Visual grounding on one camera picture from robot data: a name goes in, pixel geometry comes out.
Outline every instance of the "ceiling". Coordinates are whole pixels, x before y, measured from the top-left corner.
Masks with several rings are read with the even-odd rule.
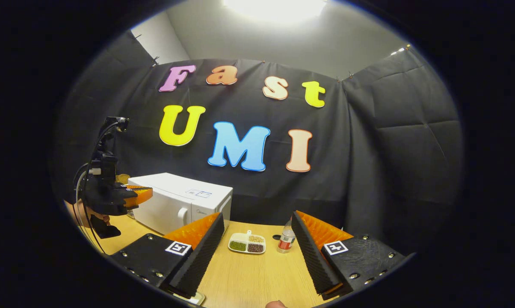
[[[187,0],[166,13],[191,59],[265,60],[340,80],[408,43],[373,16],[331,0],[320,16],[294,23],[248,18],[222,0]]]

